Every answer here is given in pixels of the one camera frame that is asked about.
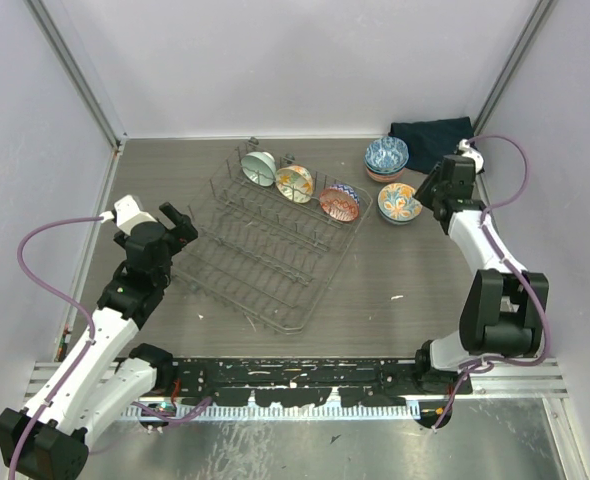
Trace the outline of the yellow blue floral bowl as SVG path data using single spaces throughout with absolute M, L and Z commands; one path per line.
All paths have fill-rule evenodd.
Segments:
M 396 220 L 416 218 L 422 205 L 414 198 L 416 189 L 404 183 L 390 183 L 384 186 L 378 196 L 379 212 Z

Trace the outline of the green leaf pattern bowl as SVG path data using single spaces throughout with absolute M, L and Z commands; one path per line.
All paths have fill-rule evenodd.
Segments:
M 383 177 L 391 177 L 391 176 L 401 175 L 401 173 L 405 169 L 405 167 L 402 166 L 400 168 L 393 169 L 393 170 L 378 170 L 378 169 L 372 168 L 369 165 L 366 165 L 365 168 L 369 174 L 376 175 L 376 176 L 383 176 Z

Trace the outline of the blue white diamond bowl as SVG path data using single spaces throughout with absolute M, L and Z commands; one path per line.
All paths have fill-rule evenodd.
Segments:
M 364 163 L 378 170 L 393 170 L 406 166 L 409 160 L 407 144 L 396 137 L 374 140 L 366 149 Z

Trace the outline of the red blue zigzag bowl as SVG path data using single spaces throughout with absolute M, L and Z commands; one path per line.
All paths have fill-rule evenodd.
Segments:
M 334 184 L 319 195 L 322 210 L 331 218 L 341 222 L 352 222 L 360 212 L 359 197 L 355 190 L 345 184 Z

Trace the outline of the yellow bowl with leaves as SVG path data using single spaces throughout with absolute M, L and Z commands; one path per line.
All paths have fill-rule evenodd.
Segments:
M 311 200 L 314 193 L 314 180 L 303 166 L 289 165 L 276 172 L 275 184 L 278 191 L 288 200 L 304 204 Z

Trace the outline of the orange floral bowl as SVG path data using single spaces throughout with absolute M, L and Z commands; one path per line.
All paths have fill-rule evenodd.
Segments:
M 400 177 L 382 177 L 382 176 L 374 176 L 374 177 L 370 177 L 371 180 L 377 182 L 377 183 L 381 183 L 381 184 L 390 184 L 390 183 L 394 183 L 396 181 L 399 180 Z

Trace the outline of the blue floral bowl front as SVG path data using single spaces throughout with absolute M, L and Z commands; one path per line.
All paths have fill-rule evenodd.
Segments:
M 372 172 L 371 170 L 366 170 L 367 175 L 373 179 L 376 182 L 380 182 L 380 183 L 390 183 L 390 182 L 395 182 L 398 178 L 401 177 L 401 175 L 404 173 L 404 170 L 400 170 L 398 172 L 392 173 L 392 174 L 378 174 L 375 172 Z

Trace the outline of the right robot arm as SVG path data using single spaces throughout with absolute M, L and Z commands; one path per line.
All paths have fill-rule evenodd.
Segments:
M 548 279 L 509 252 L 489 208 L 473 196 L 476 176 L 474 159 L 446 155 L 414 195 L 459 247 L 473 274 L 458 329 L 425 342 L 415 354 L 413 379 L 427 394 L 463 372 L 480 372 L 496 362 L 536 366 L 548 354 Z

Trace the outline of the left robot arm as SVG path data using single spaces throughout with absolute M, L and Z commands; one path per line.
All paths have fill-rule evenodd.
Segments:
M 36 284 L 71 303 L 87 328 L 40 390 L 20 409 L 0 414 L 0 450 L 9 478 L 75 479 L 107 427 L 145 393 L 163 396 L 175 384 L 172 355 L 142 344 L 109 380 L 103 378 L 117 354 L 142 329 L 171 283 L 172 259 L 198 237 L 191 218 L 172 204 L 160 211 L 166 227 L 127 195 L 97 216 L 118 228 L 115 242 L 125 259 L 103 289 L 94 311 L 20 267 Z

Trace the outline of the dark blue cloth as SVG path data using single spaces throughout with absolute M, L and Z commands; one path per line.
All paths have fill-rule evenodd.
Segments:
M 456 152 L 461 140 L 474 136 L 468 116 L 420 122 L 393 122 L 389 135 L 402 140 L 409 153 L 406 168 L 428 174 L 444 155 Z

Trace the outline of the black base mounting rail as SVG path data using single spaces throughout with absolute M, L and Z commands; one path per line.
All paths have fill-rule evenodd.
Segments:
M 397 358 L 175 358 L 149 396 L 195 405 L 321 406 L 337 393 L 343 408 L 403 406 L 414 395 L 448 396 L 458 375 Z

